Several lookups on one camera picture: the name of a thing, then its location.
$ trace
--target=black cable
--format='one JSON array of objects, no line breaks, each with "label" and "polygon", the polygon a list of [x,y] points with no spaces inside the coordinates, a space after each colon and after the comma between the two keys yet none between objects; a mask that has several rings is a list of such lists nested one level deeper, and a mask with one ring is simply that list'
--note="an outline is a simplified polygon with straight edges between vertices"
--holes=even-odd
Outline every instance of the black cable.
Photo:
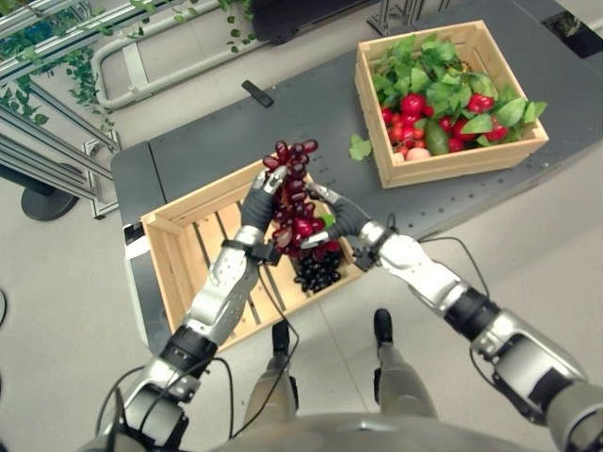
[{"label": "black cable", "polygon": [[108,403],[109,399],[111,398],[111,395],[115,392],[116,389],[119,388],[119,386],[122,383],[122,381],[124,381],[130,375],[132,375],[132,374],[134,374],[136,372],[141,371],[143,368],[144,368],[144,365],[140,365],[138,367],[134,367],[133,369],[130,369],[127,372],[125,372],[124,374],[122,374],[115,381],[115,383],[113,383],[113,386],[111,386],[111,389],[109,389],[108,393],[106,393],[105,399],[103,400],[101,408],[98,411],[98,416],[96,417],[96,427],[94,428],[94,436],[98,436],[98,434],[101,431],[101,422],[103,422],[103,414],[105,413],[106,404]]},{"label": "black cable", "polygon": [[268,405],[268,402],[269,402],[270,398],[272,397],[272,394],[274,393],[276,386],[279,384],[279,381],[281,380],[281,377],[283,376],[285,369],[288,368],[289,363],[291,362],[291,358],[293,357],[293,354],[295,353],[295,350],[297,349],[298,344],[300,343],[300,336],[298,335],[298,332],[295,330],[295,328],[293,328],[293,325],[291,325],[289,323],[285,314],[283,314],[283,312],[280,310],[280,308],[276,304],[276,301],[272,297],[272,294],[268,291],[267,291],[267,294],[270,298],[270,301],[272,302],[272,305],[274,306],[274,309],[276,309],[276,311],[279,313],[279,315],[281,316],[283,321],[286,323],[286,325],[289,327],[289,329],[295,335],[295,344],[293,344],[293,348],[291,348],[291,352],[287,355],[285,365],[281,368],[279,375],[277,376],[276,380],[274,381],[274,384],[272,384],[272,387],[270,388],[268,395],[266,396],[266,399],[264,400],[264,403],[262,403],[262,406],[257,411],[257,413],[254,414],[252,416],[252,418],[243,425],[243,427],[241,427],[239,430],[237,430],[235,432],[235,434],[233,435],[233,438],[236,438],[240,433],[242,433],[243,430],[245,430],[245,428],[247,428],[255,419],[257,419],[259,417],[259,415],[262,413],[262,411],[266,408],[266,405]]}]

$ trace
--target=gray floor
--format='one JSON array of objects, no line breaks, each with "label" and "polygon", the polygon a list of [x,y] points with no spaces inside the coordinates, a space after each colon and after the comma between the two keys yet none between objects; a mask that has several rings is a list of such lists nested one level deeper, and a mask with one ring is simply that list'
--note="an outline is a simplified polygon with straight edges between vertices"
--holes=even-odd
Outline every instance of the gray floor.
[{"label": "gray floor", "polygon": [[[367,11],[357,11],[286,46],[263,48],[118,111],[125,146],[242,97],[237,77],[228,78],[233,72],[245,69],[256,83],[268,86],[370,38],[366,16]],[[327,35],[337,39],[317,46]],[[281,71],[262,73],[269,57]],[[193,95],[198,104],[183,102]],[[598,383],[603,383],[602,168],[603,143],[598,143],[571,168],[449,232],[472,250],[495,300],[553,336]],[[22,214],[20,193],[19,187],[0,180],[0,287],[10,303],[0,329],[0,439],[11,451],[74,450],[90,438],[111,382],[145,362],[149,353],[130,305],[119,216],[93,220],[88,204],[80,202],[60,220],[37,223]],[[429,250],[478,284],[470,264],[452,245],[432,244]],[[523,421],[480,380],[466,356],[467,343],[402,283],[374,270],[353,284],[353,299],[334,293],[291,316],[301,334],[292,367],[300,386],[300,414],[377,410],[371,317],[384,306],[394,316],[398,347],[423,376],[445,422],[552,449],[544,429]],[[240,425],[247,397],[269,357],[269,333],[256,334],[224,357],[235,375]],[[206,450],[223,441],[226,394],[226,380],[217,367],[187,408],[191,427],[184,447]]]}]

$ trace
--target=cherry tomato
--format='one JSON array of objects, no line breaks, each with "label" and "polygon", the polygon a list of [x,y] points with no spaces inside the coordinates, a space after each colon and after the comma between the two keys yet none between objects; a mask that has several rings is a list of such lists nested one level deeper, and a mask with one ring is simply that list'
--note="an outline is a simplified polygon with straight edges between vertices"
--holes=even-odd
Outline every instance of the cherry tomato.
[{"label": "cherry tomato", "polygon": [[415,125],[415,122],[417,122],[418,120],[421,119],[421,115],[415,115],[415,114],[409,114],[409,113],[402,113],[402,124],[404,124],[404,126],[409,126],[409,127],[413,127]]},{"label": "cherry tomato", "polygon": [[485,135],[490,141],[498,141],[506,137],[509,130],[502,124],[500,124],[494,115],[492,115],[492,130]]},{"label": "cherry tomato", "polygon": [[425,107],[425,98],[420,94],[411,92],[399,103],[399,109],[404,113],[420,115]]},{"label": "cherry tomato", "polygon": [[402,115],[400,113],[394,113],[392,115],[392,125],[402,124]]},{"label": "cherry tomato", "polygon": [[433,107],[431,105],[427,105],[425,104],[425,106],[423,107],[423,114],[425,116],[427,116],[428,118],[433,116]]},{"label": "cherry tomato", "polygon": [[413,130],[413,138],[414,139],[421,139],[425,137],[425,129],[414,129]]},{"label": "cherry tomato", "polygon": [[472,139],[475,139],[476,136],[478,134],[464,134],[461,132],[461,130],[463,129],[464,125],[467,124],[467,120],[464,119],[458,119],[456,120],[456,122],[454,123],[454,125],[452,126],[452,134],[457,137],[458,139],[461,139],[462,141],[471,141]]},{"label": "cherry tomato", "polygon": [[452,153],[457,153],[459,151],[462,151],[464,148],[464,143],[461,139],[455,138],[455,137],[450,137],[448,139],[448,148],[450,149],[450,151]]},{"label": "cherry tomato", "polygon": [[383,116],[383,122],[385,122],[387,125],[392,123],[392,116],[394,116],[394,112],[391,110],[391,108],[382,106],[381,115]]},{"label": "cherry tomato", "polygon": [[444,132],[446,132],[447,134],[449,134],[450,131],[452,130],[452,123],[450,122],[450,116],[444,116],[444,117],[440,118],[440,120],[438,121],[438,124],[440,124],[440,127],[442,127],[444,129]]}]

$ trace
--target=metal pole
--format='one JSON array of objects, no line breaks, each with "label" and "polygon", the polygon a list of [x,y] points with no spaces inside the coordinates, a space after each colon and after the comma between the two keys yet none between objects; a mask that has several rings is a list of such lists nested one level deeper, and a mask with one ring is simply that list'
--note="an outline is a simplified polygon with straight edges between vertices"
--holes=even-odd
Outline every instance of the metal pole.
[{"label": "metal pole", "polygon": [[43,17],[55,14],[80,0],[38,0],[26,7],[12,11],[9,15],[0,17],[0,40],[35,24]]},{"label": "metal pole", "polygon": [[99,165],[84,153],[81,153],[67,141],[55,136],[54,134],[51,134],[37,124],[22,118],[19,113],[16,113],[5,105],[0,105],[0,119],[5,120],[16,129],[19,129],[25,134],[28,134],[30,137],[33,137],[39,142],[44,143],[46,146],[54,149],[55,151],[62,153],[66,157],[82,165],[87,170],[104,176],[109,181],[113,180],[110,170]]},{"label": "metal pole", "polygon": [[40,193],[42,196],[48,196],[56,190],[53,186],[49,186],[44,182],[40,182],[38,179],[34,179],[13,168],[5,167],[4,165],[0,165],[0,177],[19,186],[29,188],[36,193]]},{"label": "metal pole", "polygon": [[50,172],[56,177],[68,180],[73,184],[80,184],[85,186],[87,179],[83,174],[69,170],[68,168],[61,166],[59,163],[44,157],[43,155],[33,151],[32,149],[26,148],[24,145],[17,141],[0,135],[0,146],[5,153],[12,155],[20,160],[27,161],[31,165],[35,165],[45,172]]},{"label": "metal pole", "polygon": [[[145,5],[154,5],[155,12],[162,9],[172,8],[175,5],[183,3],[184,0],[142,0]],[[103,36],[101,29],[114,27],[115,29],[124,28],[134,24],[139,20],[155,14],[149,13],[145,9],[136,8],[130,3],[116,7],[99,16],[93,17],[82,24],[68,30],[62,36],[54,36],[45,40],[34,47],[36,55],[43,58],[46,62],[53,61],[59,57],[69,54],[75,49],[84,47],[91,42],[95,42]],[[8,83],[21,75],[31,73],[36,69],[36,64],[27,59],[17,60],[16,57],[0,62],[0,80],[3,84]]]},{"label": "metal pole", "polygon": [[110,137],[105,135],[103,132],[101,132],[99,129],[94,127],[88,121],[86,121],[85,119],[80,117],[77,113],[75,113],[73,110],[71,110],[65,104],[63,104],[59,99],[57,99],[51,93],[49,93],[48,91],[43,89],[40,85],[38,85],[34,82],[30,82],[29,88],[31,90],[31,93],[34,94],[38,99],[43,101],[45,104],[51,106],[52,108],[55,108],[56,110],[58,110],[65,118],[67,118],[68,120],[70,120],[72,122],[75,122],[82,129],[86,130],[89,134],[98,138],[100,141],[104,142],[109,148],[113,149],[114,151],[118,151],[120,149],[120,146],[118,143],[113,141]]},{"label": "metal pole", "polygon": [[34,179],[38,179],[48,184],[49,186],[53,186],[66,193],[70,193],[74,196],[81,196],[82,198],[86,198],[91,201],[96,200],[96,194],[92,191],[87,190],[82,186],[77,186],[60,178],[57,178],[50,173],[40,172],[40,170],[34,167],[33,165],[4,153],[2,150],[2,146],[0,146],[0,163],[4,164],[9,168],[22,172],[23,174],[26,174],[30,177],[33,177]]}]

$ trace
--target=red grape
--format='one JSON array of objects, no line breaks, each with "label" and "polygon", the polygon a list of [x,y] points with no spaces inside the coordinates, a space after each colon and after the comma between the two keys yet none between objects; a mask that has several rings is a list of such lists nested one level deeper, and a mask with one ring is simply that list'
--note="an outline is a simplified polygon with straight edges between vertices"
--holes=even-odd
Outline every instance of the red grape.
[{"label": "red grape", "polygon": [[313,153],[318,149],[318,142],[315,139],[307,139],[302,145],[305,153]]}]

